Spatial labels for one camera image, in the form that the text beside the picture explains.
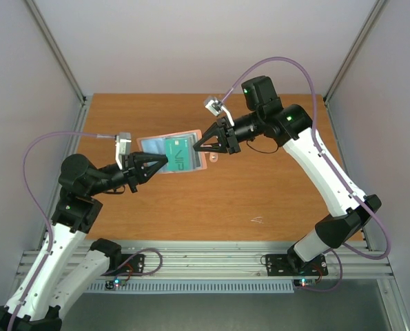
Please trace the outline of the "teal VIP card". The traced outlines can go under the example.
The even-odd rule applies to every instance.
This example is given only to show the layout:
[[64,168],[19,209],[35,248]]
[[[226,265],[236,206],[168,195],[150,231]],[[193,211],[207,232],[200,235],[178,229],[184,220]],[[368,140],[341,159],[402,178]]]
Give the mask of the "teal VIP card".
[[168,159],[168,172],[189,172],[193,170],[191,143],[187,138],[168,138],[165,140],[165,154]]

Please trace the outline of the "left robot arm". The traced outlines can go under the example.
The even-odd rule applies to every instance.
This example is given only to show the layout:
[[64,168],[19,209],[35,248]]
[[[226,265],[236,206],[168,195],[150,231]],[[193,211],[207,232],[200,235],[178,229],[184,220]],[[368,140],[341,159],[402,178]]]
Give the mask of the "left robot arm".
[[121,246],[97,239],[69,275],[63,272],[98,217],[98,194],[128,186],[132,192],[148,182],[166,163],[164,154],[133,152],[115,163],[96,168],[82,154],[61,164],[60,198],[43,247],[23,283],[0,306],[0,330],[60,330],[63,319],[87,287],[102,274],[123,266]]

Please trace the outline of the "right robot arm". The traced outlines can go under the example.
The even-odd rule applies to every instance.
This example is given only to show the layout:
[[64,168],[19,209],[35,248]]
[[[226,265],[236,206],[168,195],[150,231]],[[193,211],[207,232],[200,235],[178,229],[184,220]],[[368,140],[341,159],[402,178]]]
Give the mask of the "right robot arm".
[[313,121],[297,104],[283,106],[267,76],[241,85],[250,113],[233,119],[227,106],[209,97],[204,106],[216,118],[194,144],[197,152],[234,154],[240,143],[263,135],[273,139],[304,170],[323,198],[329,214],[287,251],[287,264],[296,274],[306,272],[323,252],[338,248],[372,218],[382,202],[364,193],[344,173],[312,128]]

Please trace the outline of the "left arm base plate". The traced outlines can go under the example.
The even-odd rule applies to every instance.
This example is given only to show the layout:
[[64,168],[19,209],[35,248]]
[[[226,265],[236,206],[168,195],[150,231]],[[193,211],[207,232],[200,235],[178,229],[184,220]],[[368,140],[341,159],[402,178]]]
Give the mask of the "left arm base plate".
[[129,259],[131,254],[122,254],[121,263],[125,263],[122,267],[115,271],[107,271],[103,276],[107,277],[116,277],[116,276],[123,276],[129,275],[133,273],[143,273],[144,266],[145,266],[145,255],[138,254],[132,259]]

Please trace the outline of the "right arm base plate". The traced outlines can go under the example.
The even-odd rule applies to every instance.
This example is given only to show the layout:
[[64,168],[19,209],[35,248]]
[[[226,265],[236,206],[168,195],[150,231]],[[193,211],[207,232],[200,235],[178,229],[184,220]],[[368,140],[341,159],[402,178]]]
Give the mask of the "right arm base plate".
[[324,255],[317,256],[299,271],[292,268],[286,254],[265,254],[260,258],[260,263],[265,267],[269,277],[314,277],[329,274]]

